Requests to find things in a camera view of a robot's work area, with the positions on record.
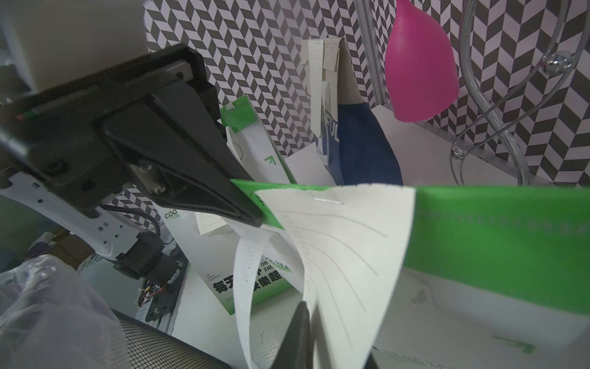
metal screw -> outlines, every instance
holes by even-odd
[[[465,151],[455,146],[451,148],[451,154],[453,159],[463,159],[465,157]]]
[[[156,195],[161,195],[164,192],[166,192],[166,187],[164,187],[163,185],[158,185],[156,186],[156,188],[153,189],[153,193],[155,193]]]
[[[59,175],[67,171],[67,165],[62,159],[59,159],[44,165],[41,170],[48,175]]]
[[[147,165],[145,165],[145,166],[140,166],[140,167],[139,167],[139,171],[140,171],[141,173],[147,173],[147,172],[149,172],[149,171],[151,171],[151,170],[152,170],[152,164],[147,164]]]

pink balloon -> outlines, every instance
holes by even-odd
[[[409,0],[397,0],[385,53],[385,83],[395,117],[402,122],[432,118],[459,95],[447,34]]]

green logo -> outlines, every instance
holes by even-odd
[[[522,350],[523,353],[525,354],[532,354],[533,351],[535,350],[535,346],[525,343],[525,342],[520,342],[520,341],[516,341],[515,339],[510,339],[510,338],[503,338],[503,337],[498,337],[498,336],[492,336],[495,339],[501,339],[502,341],[506,341],[507,345],[510,347],[516,347],[520,350]]]
[[[178,214],[176,209],[173,209],[173,210],[168,211],[166,214],[164,214],[164,217],[166,219],[174,219],[174,218],[180,217],[180,214]]]
[[[277,162],[274,161],[274,157],[272,155],[270,155],[268,158],[266,158],[264,161],[268,161],[271,164],[277,165]]]
[[[290,272],[292,273],[293,271],[291,269],[289,269],[288,266],[286,266],[285,264],[281,264],[279,262],[274,262],[272,260],[270,260],[268,257],[266,258],[266,260],[268,260],[268,262],[270,262],[272,265],[274,265],[275,267],[284,270],[285,272]]]

white paper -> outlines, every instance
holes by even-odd
[[[231,297],[234,291],[225,278],[233,275],[239,235],[231,231],[218,236],[201,236],[194,211],[154,206],[191,264],[191,273],[198,273],[220,304],[233,312]],[[216,290],[214,285],[218,282],[224,282],[228,289]]]
[[[195,217],[199,234],[202,236],[217,236],[231,232],[231,227],[218,215],[196,211]]]
[[[415,190],[359,185],[256,194],[303,259],[314,368],[362,368],[404,260]]]
[[[238,242],[234,262],[234,306],[238,336],[248,368],[257,369],[250,355],[250,310],[254,283],[258,274],[258,265],[262,253],[268,245],[271,233],[252,229],[244,234]]]
[[[338,72],[336,67],[338,62],[338,52],[340,50],[340,40],[340,37],[327,38],[324,40],[324,69]]]
[[[499,337],[532,344],[535,352],[561,352],[590,328],[590,316],[535,305],[412,269],[404,270],[430,287],[439,310],[458,313],[490,328]]]
[[[244,151],[242,166],[253,180],[267,183],[290,183],[268,136],[268,131],[260,119],[235,135]]]
[[[547,368],[548,357],[525,352],[527,343],[446,309],[404,300],[396,290],[374,344],[425,368]]]
[[[234,130],[229,126],[225,127],[225,133],[227,135],[227,147],[230,149],[234,158],[244,166],[243,161],[248,161],[248,157],[246,156],[246,151],[244,151],[240,140],[235,135]]]
[[[233,219],[224,218],[224,220],[240,237],[255,229],[267,232],[269,241],[263,251],[263,256],[289,284],[303,293],[303,263],[291,237],[284,230],[266,224],[255,228]]]
[[[323,80],[323,58],[324,58],[324,40],[308,40],[309,47],[309,85],[312,97],[311,107],[311,129],[312,132],[320,137],[322,135],[322,80]]]

plastic bag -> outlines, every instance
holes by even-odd
[[[42,255],[0,274],[0,367],[127,368],[119,320],[70,266]]]

